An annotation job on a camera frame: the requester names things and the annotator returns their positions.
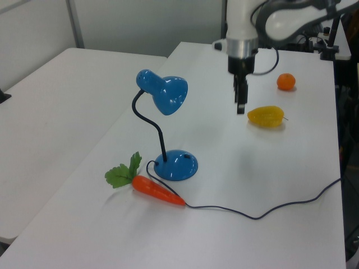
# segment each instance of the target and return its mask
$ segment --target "lamp gooseneck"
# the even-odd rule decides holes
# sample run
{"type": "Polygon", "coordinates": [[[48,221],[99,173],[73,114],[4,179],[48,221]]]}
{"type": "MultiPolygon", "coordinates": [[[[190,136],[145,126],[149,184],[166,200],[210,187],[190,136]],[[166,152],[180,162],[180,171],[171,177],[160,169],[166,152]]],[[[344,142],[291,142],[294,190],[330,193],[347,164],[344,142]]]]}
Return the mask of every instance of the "lamp gooseneck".
{"type": "Polygon", "coordinates": [[[135,96],[134,100],[132,101],[132,110],[134,111],[134,113],[135,113],[135,115],[137,117],[139,117],[140,119],[144,120],[145,122],[151,124],[153,127],[155,127],[157,129],[158,136],[159,136],[159,142],[161,144],[162,158],[163,158],[163,161],[166,162],[167,161],[167,155],[166,155],[166,149],[164,148],[163,134],[162,134],[161,128],[159,128],[159,126],[155,122],[153,122],[152,120],[147,119],[145,116],[142,116],[136,109],[136,102],[144,92],[145,91],[141,89],[139,91],[139,93],[135,96]]]}

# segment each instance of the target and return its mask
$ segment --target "toy carrot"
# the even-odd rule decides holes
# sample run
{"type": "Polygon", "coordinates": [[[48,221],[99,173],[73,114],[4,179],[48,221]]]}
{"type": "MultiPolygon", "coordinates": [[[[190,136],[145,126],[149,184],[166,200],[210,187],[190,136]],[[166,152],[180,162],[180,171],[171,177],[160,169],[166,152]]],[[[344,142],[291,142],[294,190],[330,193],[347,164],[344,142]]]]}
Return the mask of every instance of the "toy carrot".
{"type": "Polygon", "coordinates": [[[163,188],[161,185],[153,182],[143,175],[135,176],[132,180],[132,186],[135,190],[151,195],[157,199],[161,199],[169,203],[174,203],[176,205],[186,205],[185,200],[183,200],[180,196],[173,194],[172,192],[163,188]]]}

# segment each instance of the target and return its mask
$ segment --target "white tabletop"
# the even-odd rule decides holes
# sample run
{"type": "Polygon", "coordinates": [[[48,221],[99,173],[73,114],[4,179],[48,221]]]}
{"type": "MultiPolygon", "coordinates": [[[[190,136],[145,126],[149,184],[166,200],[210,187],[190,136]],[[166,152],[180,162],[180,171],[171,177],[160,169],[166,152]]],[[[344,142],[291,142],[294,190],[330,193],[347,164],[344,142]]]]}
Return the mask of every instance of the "white tabletop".
{"type": "MultiPolygon", "coordinates": [[[[169,183],[188,203],[258,216],[313,198],[339,178],[333,65],[313,54],[279,53],[271,74],[248,77],[246,111],[277,105],[289,119],[280,128],[258,128],[236,115],[227,56],[210,45],[181,43],[159,70],[188,81],[176,113],[162,116],[149,95],[139,100],[139,111],[162,127],[167,150],[189,150],[199,161],[192,178],[169,183]],[[283,72],[294,74],[296,91],[277,89],[283,72]]],[[[275,51],[260,50],[256,71],[274,62],[275,51]]],[[[145,175],[147,161],[160,154],[157,132],[128,108],[4,253],[0,268],[345,268],[339,184],[316,202],[252,221],[172,206],[130,185],[113,190],[105,172],[128,164],[137,150],[145,175]]]]}
{"type": "Polygon", "coordinates": [[[128,107],[164,57],[68,49],[0,105],[0,242],[11,243],[128,107]]]}

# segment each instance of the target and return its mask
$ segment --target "blue desk lamp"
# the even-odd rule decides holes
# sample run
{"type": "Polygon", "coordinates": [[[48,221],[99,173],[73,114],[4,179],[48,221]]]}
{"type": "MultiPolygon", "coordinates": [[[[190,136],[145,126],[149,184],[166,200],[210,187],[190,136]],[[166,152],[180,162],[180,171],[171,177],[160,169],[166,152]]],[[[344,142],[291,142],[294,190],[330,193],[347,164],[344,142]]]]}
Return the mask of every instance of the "blue desk lamp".
{"type": "Polygon", "coordinates": [[[162,131],[159,126],[152,120],[142,116],[136,109],[137,100],[144,92],[147,92],[153,96],[153,101],[162,114],[173,114],[180,108],[187,96],[187,81],[181,77],[173,76],[161,78],[152,71],[145,69],[139,72],[136,82],[141,90],[132,102],[132,110],[140,119],[153,125],[159,135],[162,154],[157,157],[154,165],[156,174],[161,178],[171,181],[190,178],[198,169],[196,158],[183,150],[166,151],[162,131]]]}

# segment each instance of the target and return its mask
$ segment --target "yellow pepper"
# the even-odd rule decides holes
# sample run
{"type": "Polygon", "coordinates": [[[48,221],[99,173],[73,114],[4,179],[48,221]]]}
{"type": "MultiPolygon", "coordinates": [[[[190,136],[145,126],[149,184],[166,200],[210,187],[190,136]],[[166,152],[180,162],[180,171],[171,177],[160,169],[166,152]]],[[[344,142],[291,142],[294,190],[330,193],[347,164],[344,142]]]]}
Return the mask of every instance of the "yellow pepper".
{"type": "Polygon", "coordinates": [[[262,127],[277,127],[282,124],[284,112],[277,106],[262,106],[249,111],[248,119],[262,127]]]}

